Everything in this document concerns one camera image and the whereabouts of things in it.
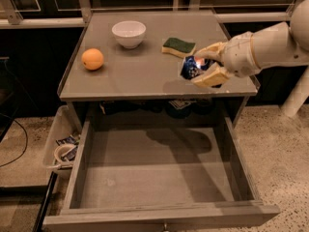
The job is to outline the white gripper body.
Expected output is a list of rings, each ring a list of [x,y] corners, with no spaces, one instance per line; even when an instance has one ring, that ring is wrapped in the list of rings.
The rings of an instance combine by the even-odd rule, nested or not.
[[[237,35],[225,44],[221,62],[229,73],[237,77],[246,77],[261,71],[254,59],[252,47],[251,32]]]

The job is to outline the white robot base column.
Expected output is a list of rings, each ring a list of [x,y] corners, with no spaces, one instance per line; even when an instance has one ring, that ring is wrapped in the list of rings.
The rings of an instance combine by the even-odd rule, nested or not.
[[[288,117],[293,117],[309,97],[309,67],[306,68],[294,89],[287,97],[281,110]]]

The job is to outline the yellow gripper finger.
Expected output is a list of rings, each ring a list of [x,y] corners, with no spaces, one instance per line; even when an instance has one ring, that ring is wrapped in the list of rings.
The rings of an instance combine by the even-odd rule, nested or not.
[[[224,84],[233,76],[225,67],[214,63],[202,74],[192,78],[191,82],[198,87],[213,87]]]
[[[207,47],[198,50],[194,54],[194,56],[196,58],[211,59],[220,63],[224,63],[223,53],[225,50],[225,46],[226,43],[223,42],[213,43]]]

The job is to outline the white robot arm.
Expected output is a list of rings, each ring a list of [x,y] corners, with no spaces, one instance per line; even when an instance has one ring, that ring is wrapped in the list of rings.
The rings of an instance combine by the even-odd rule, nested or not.
[[[228,42],[204,47],[195,56],[215,61],[192,79],[198,87],[216,86],[233,76],[243,78],[272,67],[308,65],[309,0],[295,8],[290,24],[281,22],[255,33],[245,32]]]

